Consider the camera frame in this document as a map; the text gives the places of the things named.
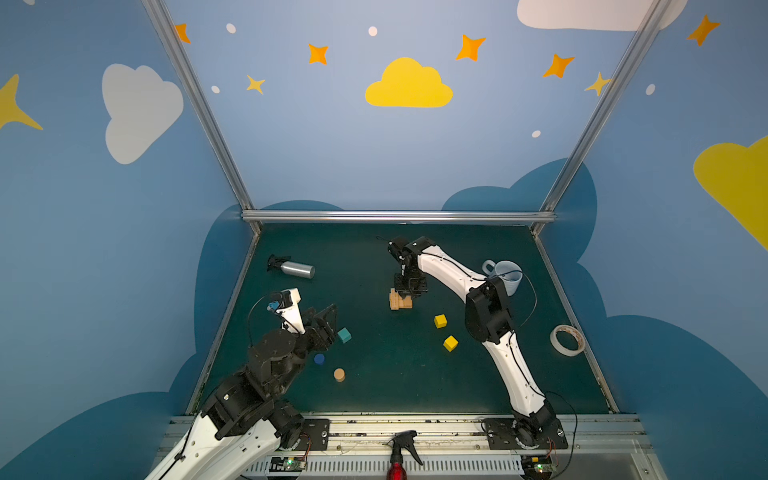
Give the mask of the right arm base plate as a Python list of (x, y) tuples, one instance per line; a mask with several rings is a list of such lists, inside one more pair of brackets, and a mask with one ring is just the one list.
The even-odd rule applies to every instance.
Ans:
[(534, 427), (517, 418), (488, 417), (481, 420), (491, 450), (567, 449), (569, 442), (562, 423), (555, 418), (544, 427)]

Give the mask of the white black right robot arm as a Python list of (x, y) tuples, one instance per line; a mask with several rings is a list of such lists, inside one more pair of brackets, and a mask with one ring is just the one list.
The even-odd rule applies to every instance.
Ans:
[(524, 449), (568, 446), (555, 410), (534, 381), (517, 340), (517, 329), (503, 280), (470, 270), (427, 237), (397, 237), (388, 252), (399, 263), (394, 292), (415, 299), (428, 291), (429, 276), (453, 291), (465, 304), (465, 327), (490, 354), (506, 387), (514, 415), (513, 443)]

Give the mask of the teal cube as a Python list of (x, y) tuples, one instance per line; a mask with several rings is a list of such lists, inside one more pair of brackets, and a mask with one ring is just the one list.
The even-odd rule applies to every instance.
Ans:
[(352, 335), (347, 328), (342, 328), (337, 332), (338, 338), (344, 343), (348, 343), (352, 339)]

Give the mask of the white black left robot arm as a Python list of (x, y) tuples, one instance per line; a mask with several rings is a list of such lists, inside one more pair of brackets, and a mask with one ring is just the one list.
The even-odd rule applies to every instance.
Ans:
[(248, 362), (208, 397), (191, 427), (149, 479), (237, 479), (280, 449), (301, 441), (304, 417), (284, 398), (310, 356), (337, 336), (338, 308), (301, 312), (252, 345)]

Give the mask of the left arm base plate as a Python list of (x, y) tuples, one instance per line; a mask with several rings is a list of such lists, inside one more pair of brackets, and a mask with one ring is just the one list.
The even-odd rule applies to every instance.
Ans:
[(304, 419), (299, 429), (289, 433), (287, 450), (290, 451), (326, 451), (330, 436), (328, 418)]

